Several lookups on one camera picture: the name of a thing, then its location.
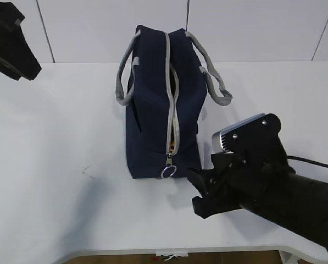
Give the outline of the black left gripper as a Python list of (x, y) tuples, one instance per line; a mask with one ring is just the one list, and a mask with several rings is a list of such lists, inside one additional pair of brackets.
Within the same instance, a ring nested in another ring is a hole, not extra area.
[(42, 69), (22, 32), (24, 19), (12, 2), (0, 2), (0, 72), (13, 80), (34, 80)]

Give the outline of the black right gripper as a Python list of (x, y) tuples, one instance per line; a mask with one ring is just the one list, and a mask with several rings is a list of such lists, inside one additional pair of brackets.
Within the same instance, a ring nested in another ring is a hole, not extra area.
[(203, 219), (241, 209), (245, 202), (260, 207), (293, 208), (287, 190), (294, 170), (280, 141), (280, 119), (265, 114), (226, 137), (228, 153), (214, 153), (215, 169), (188, 168), (188, 181), (202, 197), (192, 199), (194, 213)]

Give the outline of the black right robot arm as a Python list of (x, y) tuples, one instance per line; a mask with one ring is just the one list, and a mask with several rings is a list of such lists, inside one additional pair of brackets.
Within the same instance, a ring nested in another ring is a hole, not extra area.
[(298, 175), (280, 141), (281, 122), (257, 114), (212, 136), (212, 169), (190, 168), (196, 215), (245, 209), (328, 252), (328, 183)]

